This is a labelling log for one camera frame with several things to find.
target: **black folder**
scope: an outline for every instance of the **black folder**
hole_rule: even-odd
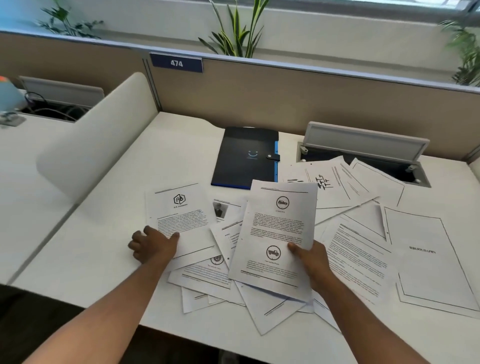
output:
[[[212,185],[250,189],[252,180],[277,182],[278,132],[228,127],[218,152]]]

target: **person's left hand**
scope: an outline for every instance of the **person's left hand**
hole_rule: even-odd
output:
[[[145,226],[143,235],[140,231],[136,231],[132,235],[132,241],[128,243],[128,247],[133,250],[133,257],[139,262],[146,263],[151,258],[158,258],[168,263],[177,252],[177,243],[180,234],[174,233],[170,239],[158,230]]]

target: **white desk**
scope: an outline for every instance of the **white desk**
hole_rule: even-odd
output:
[[[26,116],[0,125],[0,283],[7,283],[73,204],[38,174],[37,155],[73,124]]]
[[[14,285],[87,307],[137,266],[127,249],[145,225],[144,192],[199,181],[211,196],[245,195],[210,186],[223,129],[160,113]],[[302,137],[280,133],[282,163],[295,161]],[[422,157],[431,189],[408,186],[404,205],[444,217],[472,288],[480,297],[480,184],[462,162]],[[316,315],[296,313],[260,336],[248,311],[221,303],[184,315],[180,288],[162,277],[143,316],[145,326],[270,363],[354,363],[344,338]],[[381,319],[432,363],[477,363],[480,320],[392,302]]]

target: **floor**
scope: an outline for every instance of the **floor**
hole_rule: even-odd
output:
[[[22,363],[82,308],[0,285],[0,362]],[[122,364],[218,363],[219,350],[139,326]],[[240,364],[261,364],[245,357]]]

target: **dark blue sign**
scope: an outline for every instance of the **dark blue sign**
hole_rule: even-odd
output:
[[[204,72],[201,58],[172,56],[171,54],[150,53],[154,67],[171,68],[174,70]]]

